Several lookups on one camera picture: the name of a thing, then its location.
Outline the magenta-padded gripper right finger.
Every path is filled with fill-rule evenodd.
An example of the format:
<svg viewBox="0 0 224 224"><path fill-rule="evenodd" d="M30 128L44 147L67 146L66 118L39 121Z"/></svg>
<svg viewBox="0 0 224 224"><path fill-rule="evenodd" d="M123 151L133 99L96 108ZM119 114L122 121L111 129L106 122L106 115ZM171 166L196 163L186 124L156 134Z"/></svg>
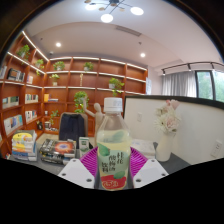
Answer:
<svg viewBox="0 0 224 224"><path fill-rule="evenodd" d="M131 148L130 175L133 187L141 188L168 176L168 173L156 159L147 159L137 149Z"/></svg>

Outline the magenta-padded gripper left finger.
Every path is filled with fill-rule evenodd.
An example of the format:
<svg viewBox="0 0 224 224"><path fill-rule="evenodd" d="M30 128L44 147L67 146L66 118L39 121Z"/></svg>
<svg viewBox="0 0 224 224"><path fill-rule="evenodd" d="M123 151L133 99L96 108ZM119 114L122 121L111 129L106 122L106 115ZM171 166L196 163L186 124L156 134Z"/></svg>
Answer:
<svg viewBox="0 0 224 224"><path fill-rule="evenodd" d="M80 159L71 159L58 176L78 186L93 189L97 172L97 147L95 147Z"/></svg>

